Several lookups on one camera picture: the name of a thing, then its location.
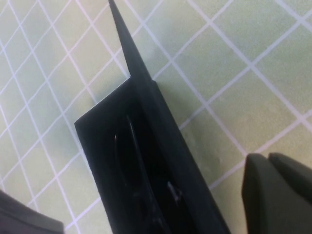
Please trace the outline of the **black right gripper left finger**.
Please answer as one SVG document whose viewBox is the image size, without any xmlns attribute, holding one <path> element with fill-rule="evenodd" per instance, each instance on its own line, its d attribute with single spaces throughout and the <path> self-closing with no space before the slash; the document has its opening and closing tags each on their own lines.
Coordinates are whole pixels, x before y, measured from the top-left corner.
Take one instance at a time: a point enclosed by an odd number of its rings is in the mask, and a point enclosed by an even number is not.
<svg viewBox="0 0 312 234">
<path fill-rule="evenodd" d="M 1 191 L 0 232 L 2 234 L 62 234 L 64 224 L 32 210 Z"/>
</svg>

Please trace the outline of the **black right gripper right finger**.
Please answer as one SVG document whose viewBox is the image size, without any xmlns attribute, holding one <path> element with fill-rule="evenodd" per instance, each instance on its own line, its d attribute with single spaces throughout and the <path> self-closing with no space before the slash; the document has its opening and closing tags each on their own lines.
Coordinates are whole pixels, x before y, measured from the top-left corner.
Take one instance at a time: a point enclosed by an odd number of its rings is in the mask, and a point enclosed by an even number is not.
<svg viewBox="0 0 312 234">
<path fill-rule="evenodd" d="M 249 154 L 242 199 L 250 234 L 312 232 L 312 170 L 286 155 Z"/>
</svg>

